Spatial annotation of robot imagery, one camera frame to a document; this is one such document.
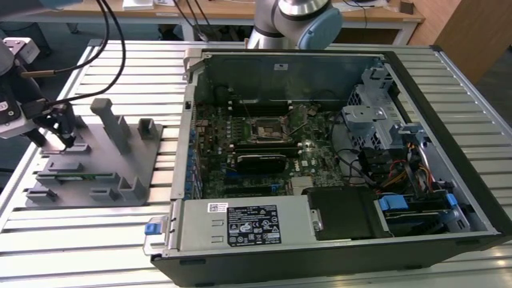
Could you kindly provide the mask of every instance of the barcode sticker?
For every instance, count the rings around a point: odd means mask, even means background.
[[[225,212],[226,203],[207,203],[207,213]]]

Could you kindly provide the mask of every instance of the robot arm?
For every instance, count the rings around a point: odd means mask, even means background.
[[[250,49],[323,49],[341,29],[330,0],[257,0]]]
[[[0,1],[0,20],[21,15],[57,10],[82,0]],[[22,65],[2,41],[0,41],[0,137],[26,136],[39,147],[46,139],[38,128],[49,130],[66,147],[74,142],[74,115],[70,104],[47,107],[33,79],[22,78]]]

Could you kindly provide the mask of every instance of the open computer chassis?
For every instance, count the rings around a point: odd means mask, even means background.
[[[177,285],[417,269],[510,239],[393,52],[190,49],[185,68],[170,211],[145,242]]]

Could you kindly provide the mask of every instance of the white table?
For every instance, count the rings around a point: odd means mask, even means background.
[[[106,96],[113,113],[127,122],[151,117],[165,125],[147,206],[127,208],[42,209],[25,207],[23,188],[34,183],[45,159],[30,145],[0,195],[0,284],[11,287],[174,287],[145,257],[143,224],[169,210],[177,126],[185,82],[182,51],[203,43],[129,41],[125,73]],[[211,43],[211,48],[241,48],[241,43]],[[512,132],[486,101],[442,53],[427,47],[333,45],[330,49],[393,50],[446,124],[475,170],[507,215],[512,215]],[[75,71],[59,94],[91,92],[109,83],[119,63],[111,41],[99,58]],[[87,47],[82,62],[97,50]],[[74,102],[86,122],[91,98]],[[414,119],[410,106],[405,110]],[[318,277],[233,287],[510,287],[512,248],[497,246],[465,253],[430,268],[338,277]]]

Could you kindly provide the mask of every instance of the sticker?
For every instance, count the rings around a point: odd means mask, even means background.
[[[226,203],[207,203],[207,213],[225,212]]]
[[[279,244],[277,206],[229,207],[226,232],[231,247]]]
[[[274,71],[286,71],[287,70],[287,64],[273,64],[273,70]]]
[[[175,13],[155,13],[157,16],[170,16],[170,17],[177,17]]]

